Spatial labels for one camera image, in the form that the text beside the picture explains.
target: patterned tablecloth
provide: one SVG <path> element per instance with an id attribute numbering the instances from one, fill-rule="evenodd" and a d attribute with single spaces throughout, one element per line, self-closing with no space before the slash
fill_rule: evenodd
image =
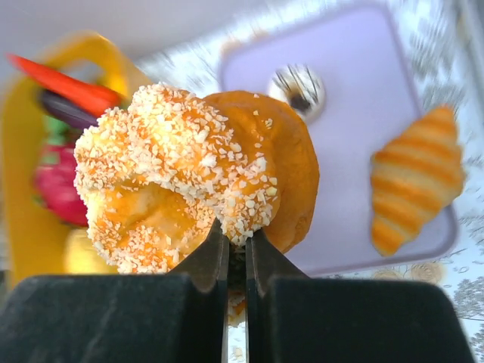
<path id="1" fill-rule="evenodd" d="M 455 201 L 460 222 L 458 245 L 437 261 L 361 271 L 332 278 L 391 278 L 438 284 L 453 301 L 476 354 L 484 363 L 484 113 L 482 60 L 474 14 L 464 0 L 381 0 L 389 5 L 426 110 L 437 104 L 456 107 L 464 146 L 467 183 Z M 216 70 L 230 39 L 248 41 L 255 31 L 268 33 L 320 16 L 347 0 L 294 0 L 239 17 L 222 29 L 139 62 L 152 79 L 204 96 L 217 92 Z M 245 322 L 229 328 L 229 361 L 245 361 Z"/>

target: donut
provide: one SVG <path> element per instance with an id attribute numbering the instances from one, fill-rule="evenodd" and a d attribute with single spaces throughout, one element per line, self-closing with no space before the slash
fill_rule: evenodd
<path id="1" fill-rule="evenodd" d="M 326 102 L 323 82 L 303 65 L 277 70 L 269 81 L 267 94 L 289 104 L 308 124 L 321 115 Z"/>
<path id="2" fill-rule="evenodd" d="M 88 237 L 119 273 L 168 272 L 215 218 L 233 245 L 266 227 L 280 250 L 312 220 L 319 171 L 307 128 L 264 95 L 142 86 L 127 110 L 84 131 L 75 156 Z"/>

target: lavender tray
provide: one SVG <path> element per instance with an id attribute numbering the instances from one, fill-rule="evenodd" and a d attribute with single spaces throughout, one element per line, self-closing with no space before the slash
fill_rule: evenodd
<path id="1" fill-rule="evenodd" d="M 311 276 L 436 259 L 456 241 L 453 209 L 392 257 L 371 244 L 370 157 L 422 115 L 390 12 L 358 4 L 239 48 L 221 66 L 222 90 L 266 93 L 278 68 L 305 64 L 327 93 L 309 124 L 321 173 L 312 227 L 287 257 Z"/>

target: yellow basket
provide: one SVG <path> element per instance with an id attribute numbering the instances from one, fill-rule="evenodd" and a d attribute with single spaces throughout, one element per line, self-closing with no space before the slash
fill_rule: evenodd
<path id="1" fill-rule="evenodd" d="M 40 62 L 68 70 L 90 61 L 103 71 L 104 85 L 130 99 L 151 81 L 114 44 L 96 33 L 83 33 L 56 45 Z M 2 187 L 8 236 L 11 289 L 33 275 L 65 274 L 64 248 L 70 231 L 33 201 L 33 173 L 45 137 L 44 112 L 35 102 L 37 84 L 22 77 L 11 87 L 2 112 Z"/>

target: toy bread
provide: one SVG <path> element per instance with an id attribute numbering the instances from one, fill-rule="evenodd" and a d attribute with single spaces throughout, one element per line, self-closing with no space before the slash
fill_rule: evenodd
<path id="1" fill-rule="evenodd" d="M 88 236 L 120 273 L 169 271 L 215 218 L 234 245 L 264 227 L 281 251 L 311 225 L 311 138 L 288 105 L 263 95 L 141 87 L 127 110 L 107 110 L 84 131 L 75 154 Z"/>
<path id="2" fill-rule="evenodd" d="M 439 107 L 372 157 L 371 237 L 383 256 L 415 239 L 464 185 L 453 111 Z"/>

